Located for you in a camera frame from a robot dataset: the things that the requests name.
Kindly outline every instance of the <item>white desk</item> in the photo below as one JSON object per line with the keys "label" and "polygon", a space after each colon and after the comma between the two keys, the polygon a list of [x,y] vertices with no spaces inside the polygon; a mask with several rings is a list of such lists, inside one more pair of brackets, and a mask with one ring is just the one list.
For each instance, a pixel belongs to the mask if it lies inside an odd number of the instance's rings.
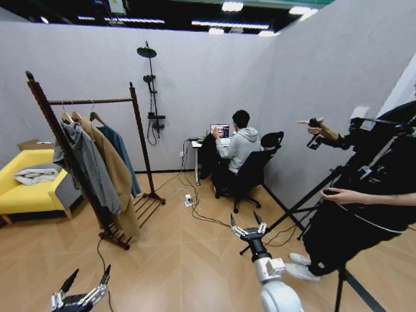
{"label": "white desk", "polygon": [[[231,142],[231,138],[222,138],[223,146],[229,146]],[[202,144],[198,143],[198,141],[192,141],[192,148],[195,150],[195,182],[197,186],[201,185],[200,179],[198,177],[198,149],[200,149]]]}

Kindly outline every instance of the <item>hand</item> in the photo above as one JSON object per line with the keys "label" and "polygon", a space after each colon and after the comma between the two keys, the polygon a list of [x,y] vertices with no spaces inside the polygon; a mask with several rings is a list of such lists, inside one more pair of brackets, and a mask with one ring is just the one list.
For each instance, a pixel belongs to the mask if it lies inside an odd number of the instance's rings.
{"label": "hand", "polygon": [[371,204],[371,195],[364,194],[360,192],[356,192],[354,190],[344,190],[342,188],[333,188],[329,187],[328,190],[332,190],[334,192],[338,192],[335,195],[325,195],[323,191],[320,192],[322,198],[325,200],[330,200],[335,203],[345,204],[345,203],[362,203],[364,205]]}
{"label": "hand", "polygon": [[215,140],[218,140],[221,137],[220,131],[217,128],[214,128],[213,136],[215,137]]}
{"label": "hand", "polygon": [[[322,132],[322,128],[325,127],[324,124],[324,118],[318,118],[317,122],[320,125],[320,128],[315,128],[315,127],[308,127],[307,128],[307,132],[311,133],[312,135],[319,135]],[[308,120],[299,120],[298,122],[296,122],[297,124],[306,124],[309,125],[309,121]]]}

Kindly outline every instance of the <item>office chair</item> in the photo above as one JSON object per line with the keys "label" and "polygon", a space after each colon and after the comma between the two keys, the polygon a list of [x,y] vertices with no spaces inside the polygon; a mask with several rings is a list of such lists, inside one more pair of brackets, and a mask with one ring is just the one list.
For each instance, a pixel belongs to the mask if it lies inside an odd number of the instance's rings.
{"label": "office chair", "polygon": [[[265,181],[264,167],[277,150],[281,148],[281,141],[283,140],[284,132],[268,133],[261,138],[261,145],[264,147],[264,151],[253,151],[248,156],[244,164],[242,164],[238,174],[230,181],[229,193],[234,196],[234,213],[238,213],[238,203],[243,198],[255,203],[257,208],[261,208],[261,204],[254,198],[248,195],[249,191],[263,184]],[[215,194],[215,198],[219,198],[221,195],[220,190]]]}

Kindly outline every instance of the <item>ceiling light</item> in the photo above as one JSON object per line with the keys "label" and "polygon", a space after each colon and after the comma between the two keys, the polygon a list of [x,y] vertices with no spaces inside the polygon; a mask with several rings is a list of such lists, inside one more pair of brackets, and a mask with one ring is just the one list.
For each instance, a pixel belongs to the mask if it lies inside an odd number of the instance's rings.
{"label": "ceiling light", "polygon": [[274,32],[274,31],[261,31],[259,32],[259,36],[260,37],[275,37],[275,36],[279,36],[280,32]]}
{"label": "ceiling light", "polygon": [[308,6],[294,6],[290,9],[289,14],[292,15],[304,15],[310,12],[310,10],[314,10],[309,8]]}
{"label": "ceiling light", "polygon": [[242,34],[244,32],[243,28],[233,27],[229,30],[229,34]]}
{"label": "ceiling light", "polygon": [[193,25],[213,27],[239,27],[247,29],[268,29],[268,24],[222,23],[220,21],[192,21]]}
{"label": "ceiling light", "polygon": [[128,21],[130,23],[158,23],[164,24],[162,19],[148,19],[148,18],[104,18],[105,21]]}
{"label": "ceiling light", "polygon": [[302,15],[302,17],[299,19],[299,21],[304,21],[307,18],[310,18],[313,14],[316,14],[318,12],[318,9],[313,8],[309,11],[309,13],[306,13],[304,15]]}
{"label": "ceiling light", "polygon": [[40,16],[40,19],[42,20],[42,22],[44,22],[45,24],[49,24],[49,21],[44,18],[43,16]]}
{"label": "ceiling light", "polygon": [[93,16],[78,16],[78,20],[81,21],[95,21],[96,18]]}
{"label": "ceiling light", "polygon": [[208,31],[209,34],[223,34],[224,30],[222,28],[211,27]]}
{"label": "ceiling light", "polygon": [[242,2],[224,2],[222,5],[222,10],[226,12],[238,12],[241,11],[242,6]]}

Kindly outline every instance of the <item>electrical outlet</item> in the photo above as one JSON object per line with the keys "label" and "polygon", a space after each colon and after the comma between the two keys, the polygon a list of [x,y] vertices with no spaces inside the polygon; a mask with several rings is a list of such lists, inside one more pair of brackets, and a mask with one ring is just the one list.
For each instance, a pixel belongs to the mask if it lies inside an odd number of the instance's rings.
{"label": "electrical outlet", "polygon": [[192,206],[192,196],[190,194],[185,195],[185,206]]}

